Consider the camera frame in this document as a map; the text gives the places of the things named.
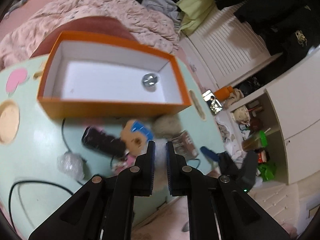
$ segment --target green plastic bag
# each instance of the green plastic bag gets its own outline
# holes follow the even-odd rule
[[[272,180],[275,178],[275,174],[276,174],[276,164],[274,163],[261,163],[258,166],[258,170],[261,172],[261,177],[263,179],[263,181],[268,181],[268,180]]]

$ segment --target pink comforter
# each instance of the pink comforter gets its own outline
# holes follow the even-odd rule
[[[142,44],[166,52],[179,47],[171,19],[135,0],[55,0],[0,42],[0,70],[28,59],[41,41],[60,25],[88,16],[118,19]]]

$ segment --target white slatted panel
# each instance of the white slatted panel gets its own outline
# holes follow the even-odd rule
[[[226,86],[270,58],[264,41],[247,23],[240,23],[234,5],[216,7],[188,38],[208,65],[219,87]]]

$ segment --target pink heart decal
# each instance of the pink heart decal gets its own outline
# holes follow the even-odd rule
[[[28,70],[26,68],[18,68],[11,72],[5,91],[11,96],[17,89],[18,85],[28,80]]]

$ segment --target orange box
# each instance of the orange box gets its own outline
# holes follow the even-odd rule
[[[142,77],[156,73],[152,89]],[[53,46],[37,100],[51,118],[150,117],[191,105],[175,57],[135,41],[65,31]]]

